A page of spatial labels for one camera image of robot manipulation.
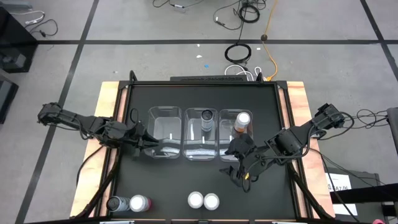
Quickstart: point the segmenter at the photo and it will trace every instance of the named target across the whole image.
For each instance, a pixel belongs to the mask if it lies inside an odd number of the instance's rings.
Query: plastic container
[[[148,116],[148,133],[159,140],[159,145],[145,149],[145,153],[156,159],[177,158],[181,149],[181,109],[176,106],[156,106],[149,109]]]
[[[227,109],[220,111],[220,123],[218,125],[218,147],[220,149],[220,157],[222,161],[225,162],[237,162],[238,159],[233,155],[226,155],[225,151],[228,150],[229,143],[234,138],[238,138],[241,133],[237,132],[234,128],[236,118],[238,114],[246,112],[250,116],[250,123],[247,128],[244,130],[244,133],[250,135],[253,138],[253,114],[249,110],[240,110],[240,109]]]
[[[218,154],[216,131],[218,112],[210,108],[185,111],[183,155],[193,161],[210,161]]]

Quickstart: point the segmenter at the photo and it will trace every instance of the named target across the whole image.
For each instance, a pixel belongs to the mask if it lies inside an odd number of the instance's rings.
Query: sticker
[[[329,192],[332,192],[334,190],[332,189],[329,175],[327,173],[325,174],[326,174],[326,180],[328,181]],[[337,191],[351,189],[351,183],[349,182],[348,175],[330,174],[330,177]],[[346,204],[346,205],[353,215],[358,215],[355,204]],[[347,209],[342,204],[333,204],[333,209],[336,214],[349,215]]]

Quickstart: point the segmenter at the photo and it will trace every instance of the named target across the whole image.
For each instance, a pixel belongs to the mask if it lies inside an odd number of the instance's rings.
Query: wooden platform
[[[287,84],[294,122],[295,125],[300,126],[312,118],[308,105],[307,95],[304,89],[304,84],[302,82],[287,82]],[[118,93],[118,86],[119,82],[102,83],[95,116],[113,116],[116,103],[116,95]],[[124,90],[122,92],[121,106],[118,113],[118,121],[122,120],[126,94],[127,91]],[[289,117],[287,116],[286,102],[283,100],[284,93],[282,90],[279,91],[279,95],[281,98],[282,113],[284,116],[285,126],[289,127]],[[98,141],[96,139],[90,139],[87,144],[85,159],[99,147],[100,145],[98,144]],[[311,148],[319,150],[317,140],[311,140]],[[70,213],[71,216],[80,213],[97,191],[100,184],[102,168],[104,166],[105,152],[105,148],[100,150],[100,152],[93,156],[86,163],[84,168],[82,168],[79,183],[76,189],[75,199],[73,201],[72,210]],[[113,161],[115,153],[116,151],[113,150],[111,154],[111,161]],[[325,209],[325,211],[334,217],[335,213],[333,211],[333,206],[326,182],[325,171],[323,170],[323,164],[320,155],[316,152],[310,151],[305,157],[303,157],[302,160],[309,190],[314,195],[318,203]],[[110,170],[112,165],[113,163],[110,162],[108,170]],[[105,205],[106,201],[109,198],[109,188],[110,185],[103,195],[103,203],[100,210],[101,216],[106,215]],[[297,189],[301,216],[306,217],[307,214],[305,212],[303,195],[298,186]]]

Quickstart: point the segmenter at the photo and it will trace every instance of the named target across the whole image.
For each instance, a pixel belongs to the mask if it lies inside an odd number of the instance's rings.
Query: can
[[[191,208],[200,208],[203,205],[203,195],[200,192],[192,192],[188,196],[188,204]]]
[[[129,202],[130,202],[129,198],[112,196],[106,202],[106,208],[110,212],[128,211],[130,209]]]
[[[205,196],[205,207],[208,210],[216,210],[220,205],[220,199],[214,193],[208,193]]]
[[[237,132],[243,133],[250,123],[250,115],[246,112],[238,114],[235,120],[234,128]]]
[[[211,131],[213,129],[213,112],[204,110],[201,112],[201,129],[203,131]]]
[[[135,195],[130,200],[130,209],[133,212],[144,212],[150,209],[151,200],[142,195]]]

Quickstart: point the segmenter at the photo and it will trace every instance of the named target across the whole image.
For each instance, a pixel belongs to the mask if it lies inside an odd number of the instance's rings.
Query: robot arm
[[[57,103],[43,105],[37,115],[39,123],[44,125],[64,124],[73,129],[79,130],[84,140],[96,138],[103,146],[115,148],[121,144],[132,144],[134,156],[140,151],[155,147],[159,142],[148,134],[141,121],[137,121],[131,128],[124,123],[114,121],[111,118],[82,116],[71,111],[63,110]]]
[[[273,164],[282,166],[305,156],[310,146],[307,146],[304,153],[303,149],[309,144],[312,135],[319,134],[322,137],[326,134],[324,129],[342,127],[345,121],[343,114],[344,112],[339,112],[333,105],[325,104],[318,109],[312,120],[301,126],[281,130],[261,147],[254,145],[248,134],[242,134],[230,142],[225,152],[239,160],[239,167],[235,169],[231,166],[220,171],[228,174],[233,183],[248,192],[249,187],[245,188],[245,183],[255,182],[259,175]]]

